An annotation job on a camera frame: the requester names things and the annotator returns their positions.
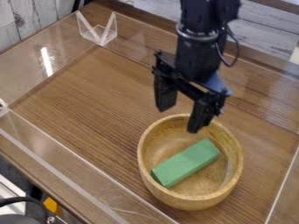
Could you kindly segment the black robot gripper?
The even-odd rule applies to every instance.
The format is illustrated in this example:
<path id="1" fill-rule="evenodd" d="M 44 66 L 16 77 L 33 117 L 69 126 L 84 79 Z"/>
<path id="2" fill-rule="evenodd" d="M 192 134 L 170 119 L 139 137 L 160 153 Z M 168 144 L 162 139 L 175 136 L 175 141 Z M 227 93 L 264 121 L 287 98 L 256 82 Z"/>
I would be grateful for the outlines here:
<path id="1" fill-rule="evenodd" d="M 191 33 L 178 30 L 175 53 L 156 51 L 154 73 L 155 106 L 160 112 L 175 106 L 178 92 L 194 99 L 187 131 L 192 134 L 208 126 L 224 107 L 230 89 L 219 76 L 227 31 Z"/>

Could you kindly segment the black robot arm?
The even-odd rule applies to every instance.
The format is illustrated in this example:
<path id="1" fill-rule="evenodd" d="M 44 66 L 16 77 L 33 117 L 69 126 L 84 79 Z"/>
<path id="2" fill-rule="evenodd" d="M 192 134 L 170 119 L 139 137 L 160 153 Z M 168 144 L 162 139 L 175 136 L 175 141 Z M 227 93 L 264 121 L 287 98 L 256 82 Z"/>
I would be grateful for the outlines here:
<path id="1" fill-rule="evenodd" d="M 219 69 L 235 65 L 223 53 L 235 37 L 230 22 L 239 17 L 240 0 L 180 0 L 180 5 L 176 51 L 154 54 L 154 98 L 160 111 L 176 104 L 178 94 L 192 99 L 187 131 L 195 133 L 220 115 L 231 96 Z"/>

